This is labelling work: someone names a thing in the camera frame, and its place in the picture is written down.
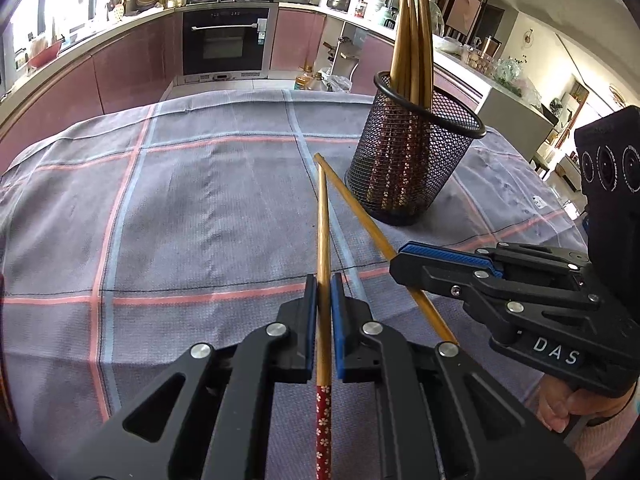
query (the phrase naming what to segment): black mesh pencil cup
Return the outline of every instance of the black mesh pencil cup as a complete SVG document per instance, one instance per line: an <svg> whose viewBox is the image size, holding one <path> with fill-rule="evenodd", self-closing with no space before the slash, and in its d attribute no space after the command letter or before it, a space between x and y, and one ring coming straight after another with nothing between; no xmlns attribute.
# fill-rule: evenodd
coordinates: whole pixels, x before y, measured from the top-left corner
<svg viewBox="0 0 640 480"><path fill-rule="evenodd" d="M411 225L436 198L473 139L486 133L466 105L439 88L427 110L374 78L378 93L345 175L363 208L390 225Z"/></svg>

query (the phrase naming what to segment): bundle of chopsticks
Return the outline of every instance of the bundle of chopsticks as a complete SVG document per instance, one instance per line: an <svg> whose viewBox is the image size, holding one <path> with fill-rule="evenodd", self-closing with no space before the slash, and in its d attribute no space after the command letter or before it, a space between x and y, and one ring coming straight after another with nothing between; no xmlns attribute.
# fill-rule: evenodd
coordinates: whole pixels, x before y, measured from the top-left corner
<svg viewBox="0 0 640 480"><path fill-rule="evenodd" d="M415 105L431 108L433 40L429 0L400 0L391 86Z"/></svg>

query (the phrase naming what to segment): silver screw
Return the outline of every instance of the silver screw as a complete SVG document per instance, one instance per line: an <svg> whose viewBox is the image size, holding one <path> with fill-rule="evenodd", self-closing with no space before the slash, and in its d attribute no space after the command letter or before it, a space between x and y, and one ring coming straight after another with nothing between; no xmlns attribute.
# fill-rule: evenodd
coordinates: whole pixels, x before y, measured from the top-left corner
<svg viewBox="0 0 640 480"><path fill-rule="evenodd" d="M377 321L369 321L362 326L362 331L367 335L378 335L382 332L382 325Z"/></svg>
<svg viewBox="0 0 640 480"><path fill-rule="evenodd" d="M287 331L287 326L282 323L271 323L267 327L267 334L271 337L278 337L281 335L285 335Z"/></svg>
<svg viewBox="0 0 640 480"><path fill-rule="evenodd" d="M507 308L509 309L509 312L513 312L514 314L519 314L524 311L524 306L517 301L510 301L507 303Z"/></svg>
<svg viewBox="0 0 640 480"><path fill-rule="evenodd" d="M458 345L445 342L438 346L438 354L442 357L455 357L458 355Z"/></svg>
<svg viewBox="0 0 640 480"><path fill-rule="evenodd" d="M204 343L198 343L191 347L191 357L194 359L204 359L211 353L211 347Z"/></svg>

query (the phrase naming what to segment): chopstick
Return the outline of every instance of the chopstick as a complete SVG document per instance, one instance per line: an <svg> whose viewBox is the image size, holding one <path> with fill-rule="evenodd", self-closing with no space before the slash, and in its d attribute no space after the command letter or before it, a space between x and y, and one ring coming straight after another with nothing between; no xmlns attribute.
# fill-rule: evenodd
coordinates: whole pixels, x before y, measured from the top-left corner
<svg viewBox="0 0 640 480"><path fill-rule="evenodd" d="M415 105L433 101L433 39L429 0L399 0L391 87Z"/></svg>
<svg viewBox="0 0 640 480"><path fill-rule="evenodd" d="M360 224L369 233L369 236L371 236L378 250L388 261L391 261L397 253L393 246L385 238L385 235L382 234L380 228L375 224L375 222L371 219L367 212L364 211L360 203L351 194L351 191L347 189L340 177L335 173L332 167L329 166L327 161L324 160L320 153L316 153L314 155L314 161L320 166L320 168L324 170L324 173L326 173L326 177L335 186L344 201L351 208L351 211L353 211L354 215L356 215L356 217L360 221ZM409 287L407 287L406 290L409 292L411 297L414 298L416 305L418 306L418 308L420 308L420 310L424 314L424 317L427 318L427 321L436 331L438 336L440 336L443 341L451 341L452 343L458 344L458 341L453 335L453 332L449 329L449 327L442 319L436 308L433 306L431 300L427 298L425 293L422 290L417 290L415 288Z"/></svg>
<svg viewBox="0 0 640 480"><path fill-rule="evenodd" d="M318 167L318 326L316 329L316 471L331 478L331 249L326 175Z"/></svg>

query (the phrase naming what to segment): plaid tablecloth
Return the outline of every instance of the plaid tablecloth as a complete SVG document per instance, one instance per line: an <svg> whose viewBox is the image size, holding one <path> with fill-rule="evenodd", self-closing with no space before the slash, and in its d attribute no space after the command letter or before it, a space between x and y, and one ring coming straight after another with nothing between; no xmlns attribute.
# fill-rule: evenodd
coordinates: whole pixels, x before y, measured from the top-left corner
<svg viewBox="0 0 640 480"><path fill-rule="evenodd" d="M212 92L76 124L16 159L0 181L4 357L22 439L49 471L192 343L237 343L301 295L316 270L312 155L344 174L370 104ZM409 340L435 344L331 188L330 201L332 267L347 293ZM381 228L396 247L585 249L552 191L492 130L419 223ZM464 349L523 399L540 373L491 351L460 302L432 300ZM314 424L314 386L279 385L268 478L312 478ZM336 384L335 478L378 477L375 436L372 386Z"/></svg>

